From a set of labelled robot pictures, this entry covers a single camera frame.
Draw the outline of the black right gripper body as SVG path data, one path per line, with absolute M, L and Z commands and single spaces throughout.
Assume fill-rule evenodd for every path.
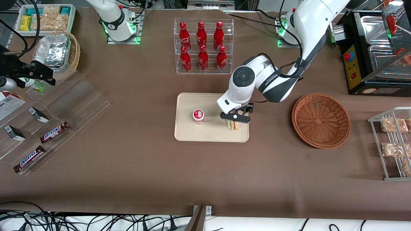
M 23 77 L 22 62 L 16 55 L 5 55 L 9 50 L 0 45 L 0 87 L 1 89 L 25 88 Z

